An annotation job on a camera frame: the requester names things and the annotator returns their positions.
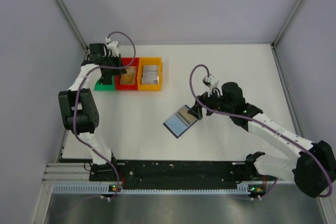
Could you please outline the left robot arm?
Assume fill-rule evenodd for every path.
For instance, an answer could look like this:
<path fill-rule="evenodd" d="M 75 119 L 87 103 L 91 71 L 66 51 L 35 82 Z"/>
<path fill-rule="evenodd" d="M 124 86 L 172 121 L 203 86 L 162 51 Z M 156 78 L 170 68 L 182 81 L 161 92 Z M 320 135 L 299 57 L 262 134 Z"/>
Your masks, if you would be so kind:
<path fill-rule="evenodd" d="M 102 46 L 102 53 L 94 51 L 91 44 L 90 54 L 81 64 L 74 83 L 58 94 L 64 128 L 89 149 L 95 165 L 113 162 L 113 152 L 97 132 L 100 117 L 92 91 L 102 77 L 101 66 L 122 65 L 118 44 L 118 41 L 107 43 Z"/>

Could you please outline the blue card holder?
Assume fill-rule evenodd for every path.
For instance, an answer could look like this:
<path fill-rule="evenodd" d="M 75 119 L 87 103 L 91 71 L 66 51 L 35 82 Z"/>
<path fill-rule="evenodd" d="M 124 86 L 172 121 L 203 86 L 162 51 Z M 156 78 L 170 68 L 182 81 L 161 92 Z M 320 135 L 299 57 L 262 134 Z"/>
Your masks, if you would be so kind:
<path fill-rule="evenodd" d="M 188 113 L 189 109 L 188 105 L 184 105 L 163 123 L 175 138 L 182 136 L 198 121 L 195 116 Z"/>

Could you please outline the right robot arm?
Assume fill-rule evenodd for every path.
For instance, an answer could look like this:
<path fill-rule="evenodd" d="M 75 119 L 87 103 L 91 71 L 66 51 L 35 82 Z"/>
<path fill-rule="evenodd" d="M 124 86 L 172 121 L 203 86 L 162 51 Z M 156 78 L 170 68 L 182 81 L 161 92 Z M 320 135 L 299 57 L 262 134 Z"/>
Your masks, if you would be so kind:
<path fill-rule="evenodd" d="M 327 198 L 333 193 L 335 181 L 335 156 L 325 141 L 317 143 L 286 130 L 275 123 L 260 108 L 247 103 L 242 89 L 235 82 L 227 82 L 219 89 L 214 77 L 205 77 L 203 83 L 209 90 L 196 96 L 188 113 L 201 120 L 202 110 L 226 115 L 246 132 L 253 134 L 283 153 L 286 158 L 276 158 L 257 152 L 246 157 L 246 163 L 260 175 L 294 182 L 311 198 Z"/>

